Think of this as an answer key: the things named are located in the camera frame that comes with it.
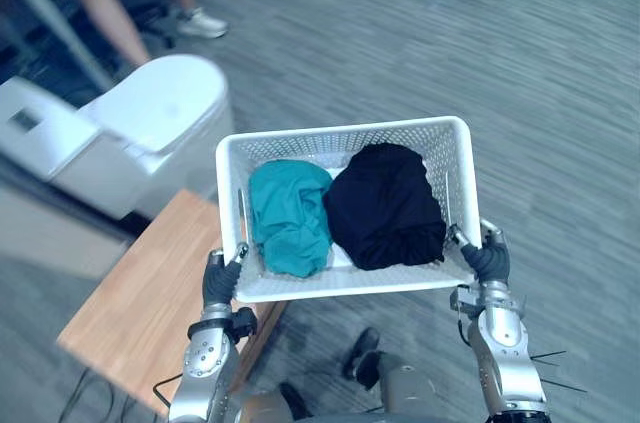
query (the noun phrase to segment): teal shirt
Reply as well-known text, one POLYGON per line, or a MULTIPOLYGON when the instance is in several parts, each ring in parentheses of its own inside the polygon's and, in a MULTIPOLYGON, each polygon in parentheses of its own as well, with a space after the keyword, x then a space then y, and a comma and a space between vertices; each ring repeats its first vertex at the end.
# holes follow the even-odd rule
POLYGON ((331 236, 322 196, 331 175, 306 161, 277 160, 249 179, 253 240, 274 273, 306 277, 327 265, 331 236))

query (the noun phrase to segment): black cloth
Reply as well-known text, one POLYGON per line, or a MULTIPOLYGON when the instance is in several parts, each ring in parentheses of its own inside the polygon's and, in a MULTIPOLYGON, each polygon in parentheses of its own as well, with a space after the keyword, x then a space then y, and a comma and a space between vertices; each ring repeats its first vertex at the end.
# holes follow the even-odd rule
POLYGON ((323 198, 334 241, 363 270, 444 260, 446 225, 422 157, 400 145, 365 146, 323 198))

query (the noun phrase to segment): wooden table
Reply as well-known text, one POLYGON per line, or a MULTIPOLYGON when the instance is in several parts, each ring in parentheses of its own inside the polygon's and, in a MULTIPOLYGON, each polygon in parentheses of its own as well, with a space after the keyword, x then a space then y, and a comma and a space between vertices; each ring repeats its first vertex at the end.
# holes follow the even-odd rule
MULTIPOLYGON (((180 192, 80 308, 58 344, 138 401, 166 414, 151 388, 182 372, 187 328, 202 310, 207 255, 221 246, 218 208, 180 192)), ((233 306, 240 307, 235 301, 233 306)), ((235 387, 249 374, 285 306, 253 306, 258 334, 238 344, 235 387)), ((177 383, 162 388, 169 400, 177 383)))

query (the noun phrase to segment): toilet seat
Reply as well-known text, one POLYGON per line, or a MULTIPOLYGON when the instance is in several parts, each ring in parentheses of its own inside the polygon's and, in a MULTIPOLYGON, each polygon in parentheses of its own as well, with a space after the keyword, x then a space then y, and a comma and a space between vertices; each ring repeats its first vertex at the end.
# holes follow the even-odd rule
POLYGON ((145 151, 166 153, 226 92, 223 73, 210 61, 170 55, 141 66, 80 112, 145 151))

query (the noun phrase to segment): white plastic basket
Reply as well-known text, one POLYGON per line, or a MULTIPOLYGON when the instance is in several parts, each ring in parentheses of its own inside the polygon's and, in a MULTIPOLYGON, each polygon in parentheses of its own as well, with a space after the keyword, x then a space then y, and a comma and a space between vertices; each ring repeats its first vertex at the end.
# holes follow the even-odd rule
POLYGON ((396 143, 422 155, 427 179, 440 202, 447 226, 457 223, 471 243, 480 246, 480 223, 469 127, 457 117, 247 133, 227 136, 216 150, 222 242, 229 260, 237 244, 247 241, 236 298, 242 302, 294 300, 321 296, 384 293, 456 286, 473 279, 459 250, 447 245, 440 265, 394 265, 374 271, 356 268, 336 244, 327 268, 309 278, 265 269, 251 238, 249 177, 276 159, 315 163, 336 175, 351 157, 371 143, 396 143))

